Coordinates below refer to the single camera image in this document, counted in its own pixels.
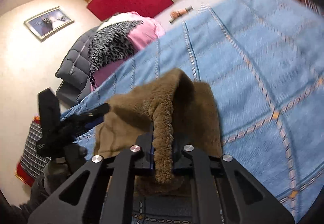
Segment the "picture frame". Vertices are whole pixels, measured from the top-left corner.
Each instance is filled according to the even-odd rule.
[[[24,25],[41,41],[74,23],[60,6],[39,13],[24,21]]]

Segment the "blue bedspread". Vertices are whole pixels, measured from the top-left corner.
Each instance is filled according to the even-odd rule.
[[[298,221],[324,184],[323,46],[323,18],[294,0],[227,0],[137,53],[63,118],[181,68],[210,84],[224,153]],[[79,143],[92,150],[94,131]]]

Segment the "gray cushion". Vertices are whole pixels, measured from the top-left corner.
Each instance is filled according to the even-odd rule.
[[[88,47],[97,28],[90,29],[77,39],[55,74],[57,78],[63,79],[79,90],[85,88],[89,76]]]
[[[79,102],[77,101],[77,97],[80,94],[80,90],[78,90],[73,85],[67,83],[66,81],[62,81],[59,88],[56,91],[57,98],[67,104],[69,107],[73,107]]]
[[[80,94],[77,97],[77,102],[81,102],[90,93],[91,93],[91,83],[90,83],[90,79],[88,79],[84,89],[80,92]]]

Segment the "brown fleece blanket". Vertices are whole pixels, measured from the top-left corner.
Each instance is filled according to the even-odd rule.
[[[135,144],[137,136],[149,132],[153,121],[155,176],[138,177],[135,187],[142,195],[185,195],[188,182],[172,174],[173,134],[208,155],[221,156],[219,121],[212,91],[207,83],[192,82],[180,69],[115,95],[107,103],[111,110],[96,127],[94,154],[112,157]]]

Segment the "black metal bracket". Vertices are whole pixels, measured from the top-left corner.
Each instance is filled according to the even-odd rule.
[[[79,146],[73,142],[77,136],[103,122],[103,115],[109,111],[109,104],[80,115],[71,115],[60,121],[59,101],[48,88],[38,94],[38,108],[42,138],[36,142],[38,155],[52,159],[65,158],[69,171],[73,174],[86,160],[79,155]]]
[[[153,132],[146,133],[115,157],[93,156],[28,223],[131,223],[135,175],[154,173],[152,140]],[[175,151],[174,172],[191,177],[192,223],[221,224],[221,210],[225,224],[294,223],[289,211],[232,156],[210,157],[191,145]]]

